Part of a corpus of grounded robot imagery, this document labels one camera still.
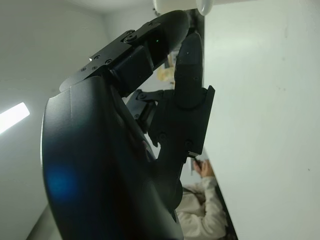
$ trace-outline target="black curved cover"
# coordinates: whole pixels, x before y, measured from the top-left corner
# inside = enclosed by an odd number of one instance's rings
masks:
[[[41,162],[49,205],[64,240],[182,240],[149,177],[143,133],[100,76],[49,99]]]

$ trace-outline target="white ceiling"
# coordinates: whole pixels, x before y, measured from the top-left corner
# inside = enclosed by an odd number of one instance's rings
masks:
[[[99,11],[102,13],[108,13],[125,9],[140,4],[150,3],[152,0],[66,0],[72,4],[76,4],[81,7]]]

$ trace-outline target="white wall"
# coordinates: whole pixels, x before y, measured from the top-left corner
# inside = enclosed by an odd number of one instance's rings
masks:
[[[240,240],[317,240],[320,1],[253,0],[205,18],[205,148]]]
[[[30,116],[0,134],[0,239],[24,240],[47,199],[41,120],[60,83],[108,43],[101,15],[53,0],[1,0],[0,113],[25,102]]]

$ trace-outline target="white jacket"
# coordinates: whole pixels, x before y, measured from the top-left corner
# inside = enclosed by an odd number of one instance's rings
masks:
[[[226,235],[226,215],[216,193],[217,180],[203,177],[201,183],[184,186],[176,209],[185,240],[217,240]]]

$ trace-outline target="robotic hand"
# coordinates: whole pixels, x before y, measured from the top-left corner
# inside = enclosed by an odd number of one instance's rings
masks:
[[[202,44],[188,28],[173,11],[125,32],[48,100],[41,162],[64,240],[183,239],[180,174],[202,152],[215,93],[202,88]],[[175,90],[135,91],[182,41]]]

